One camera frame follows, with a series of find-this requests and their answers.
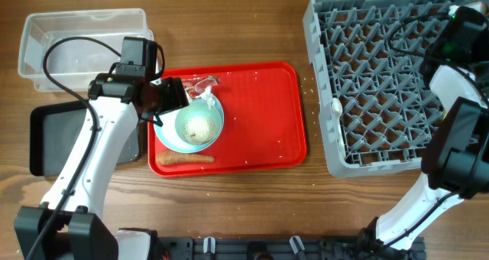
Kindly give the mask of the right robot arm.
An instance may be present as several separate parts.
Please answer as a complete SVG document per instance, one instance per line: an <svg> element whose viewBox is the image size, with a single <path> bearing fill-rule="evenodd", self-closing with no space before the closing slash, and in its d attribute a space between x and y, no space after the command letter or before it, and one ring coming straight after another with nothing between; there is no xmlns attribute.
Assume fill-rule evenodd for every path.
<svg viewBox="0 0 489 260"><path fill-rule="evenodd" d="M441 34L421 55L425 85L446 115L421 160L421 175L399 203L357 237L362 259L406 256L446 210L488 192L488 19L453 5Z"/></svg>

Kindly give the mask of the green bowl with rice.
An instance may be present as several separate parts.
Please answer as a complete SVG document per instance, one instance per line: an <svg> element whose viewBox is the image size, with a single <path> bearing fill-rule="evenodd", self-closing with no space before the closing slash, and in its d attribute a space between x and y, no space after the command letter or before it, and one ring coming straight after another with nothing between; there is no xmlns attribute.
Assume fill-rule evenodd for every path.
<svg viewBox="0 0 489 260"><path fill-rule="evenodd" d="M187 107L178 112L175 129L179 137L189 145L207 145L220 135L222 117L216 108Z"/></svg>

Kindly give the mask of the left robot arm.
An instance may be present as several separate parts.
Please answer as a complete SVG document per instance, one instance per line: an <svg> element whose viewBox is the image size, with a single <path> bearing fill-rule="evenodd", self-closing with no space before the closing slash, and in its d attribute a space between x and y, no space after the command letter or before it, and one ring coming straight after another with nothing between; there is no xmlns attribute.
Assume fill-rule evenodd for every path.
<svg viewBox="0 0 489 260"><path fill-rule="evenodd" d="M162 47L125 37L120 60L90 84L80 102L87 113L59 177L37 207L23 206L15 232L26 259L161 259L157 231L121 229L102 222L108 183L129 135L140 122L162 125L160 115L187 107L180 78L157 65Z"/></svg>

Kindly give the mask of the white plastic spoon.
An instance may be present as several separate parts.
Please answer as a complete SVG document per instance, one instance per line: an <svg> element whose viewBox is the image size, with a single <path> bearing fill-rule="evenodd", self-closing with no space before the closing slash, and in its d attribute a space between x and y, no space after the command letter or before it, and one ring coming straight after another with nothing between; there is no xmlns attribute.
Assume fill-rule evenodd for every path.
<svg viewBox="0 0 489 260"><path fill-rule="evenodd" d="M337 144L338 144L339 155L342 157L342 159L345 159L346 157L345 142L342 136L341 122L340 122L340 118L343 113L343 108L340 100L337 98L332 99L332 113L335 115L335 125L338 127Z"/></svg>

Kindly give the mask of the small white tissue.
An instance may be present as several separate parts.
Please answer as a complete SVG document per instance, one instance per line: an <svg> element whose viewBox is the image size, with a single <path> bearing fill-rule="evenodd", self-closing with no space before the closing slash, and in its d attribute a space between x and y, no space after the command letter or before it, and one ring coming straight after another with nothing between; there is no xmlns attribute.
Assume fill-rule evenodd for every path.
<svg viewBox="0 0 489 260"><path fill-rule="evenodd" d="M215 105L214 95L212 94L212 86L207 86L204 92L199 95L199 98L207 104L209 109Z"/></svg>

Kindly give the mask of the red strawberry cake wrapper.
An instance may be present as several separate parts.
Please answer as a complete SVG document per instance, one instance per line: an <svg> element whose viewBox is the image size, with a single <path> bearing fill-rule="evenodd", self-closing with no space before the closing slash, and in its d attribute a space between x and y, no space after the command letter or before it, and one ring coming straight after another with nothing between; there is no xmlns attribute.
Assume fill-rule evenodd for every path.
<svg viewBox="0 0 489 260"><path fill-rule="evenodd" d="M217 76L198 76L182 80L182 83L187 95L195 99L204 93L207 87L219 85L220 79Z"/></svg>

